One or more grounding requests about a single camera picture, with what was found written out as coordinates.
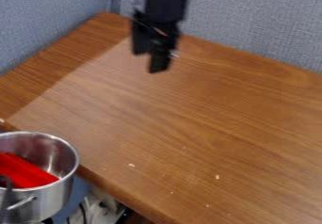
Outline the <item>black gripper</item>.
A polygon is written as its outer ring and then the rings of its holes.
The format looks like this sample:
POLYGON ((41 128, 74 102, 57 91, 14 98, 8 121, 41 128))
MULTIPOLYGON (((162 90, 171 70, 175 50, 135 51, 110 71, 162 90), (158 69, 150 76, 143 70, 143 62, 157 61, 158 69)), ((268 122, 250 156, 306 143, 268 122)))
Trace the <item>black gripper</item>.
POLYGON ((149 72, 165 72, 171 63, 171 51, 181 37, 179 23, 185 19, 189 0, 145 0, 143 10, 134 8, 133 53, 150 52, 149 72))

